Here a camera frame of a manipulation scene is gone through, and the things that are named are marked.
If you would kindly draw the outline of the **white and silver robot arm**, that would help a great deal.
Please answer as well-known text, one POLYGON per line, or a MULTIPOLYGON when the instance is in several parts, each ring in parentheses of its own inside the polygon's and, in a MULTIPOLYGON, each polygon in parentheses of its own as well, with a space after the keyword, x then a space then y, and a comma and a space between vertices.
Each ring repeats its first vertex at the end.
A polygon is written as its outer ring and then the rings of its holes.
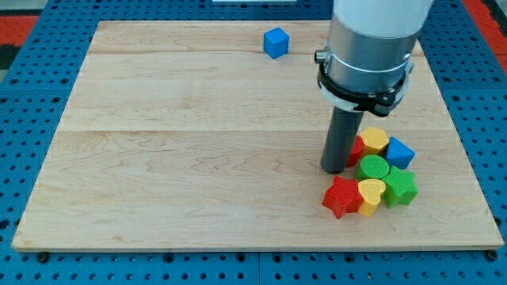
POLYGON ((387 116, 403 99, 433 0, 335 0, 318 86, 335 108, 387 116))

